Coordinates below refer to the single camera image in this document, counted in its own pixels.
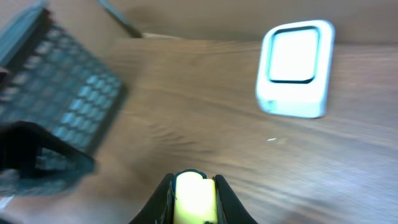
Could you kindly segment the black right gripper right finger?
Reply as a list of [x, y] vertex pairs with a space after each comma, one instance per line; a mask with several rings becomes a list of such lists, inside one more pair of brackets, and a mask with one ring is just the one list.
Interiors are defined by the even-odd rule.
[[257, 224], [222, 175], [213, 177], [219, 224]]

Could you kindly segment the yellow glue stick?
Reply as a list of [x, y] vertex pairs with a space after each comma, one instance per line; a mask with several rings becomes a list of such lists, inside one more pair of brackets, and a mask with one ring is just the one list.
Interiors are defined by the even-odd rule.
[[218, 223], [216, 185], [197, 170], [185, 170], [174, 181], [173, 224]]

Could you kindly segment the grey plastic mesh basket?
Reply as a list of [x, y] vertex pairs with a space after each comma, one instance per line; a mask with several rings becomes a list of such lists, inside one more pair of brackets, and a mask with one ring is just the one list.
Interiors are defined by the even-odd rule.
[[[92, 157], [122, 92], [121, 80], [52, 19], [46, 1], [1, 2], [1, 126], [36, 123]], [[36, 167], [73, 164], [43, 149]], [[22, 179], [1, 170], [1, 195], [59, 194], [87, 175]]]

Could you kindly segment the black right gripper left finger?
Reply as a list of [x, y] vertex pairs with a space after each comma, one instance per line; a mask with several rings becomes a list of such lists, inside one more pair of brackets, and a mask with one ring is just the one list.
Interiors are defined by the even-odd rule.
[[164, 176], [150, 199], [129, 224], [172, 224], [174, 175]]

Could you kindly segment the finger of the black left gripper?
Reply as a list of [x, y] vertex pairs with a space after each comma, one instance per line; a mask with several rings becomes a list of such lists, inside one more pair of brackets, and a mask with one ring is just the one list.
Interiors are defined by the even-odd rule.
[[[62, 155], [73, 167], [37, 168], [43, 149]], [[17, 121], [1, 126], [1, 170], [16, 170], [22, 179], [81, 177], [95, 170], [95, 160], [38, 124]]]

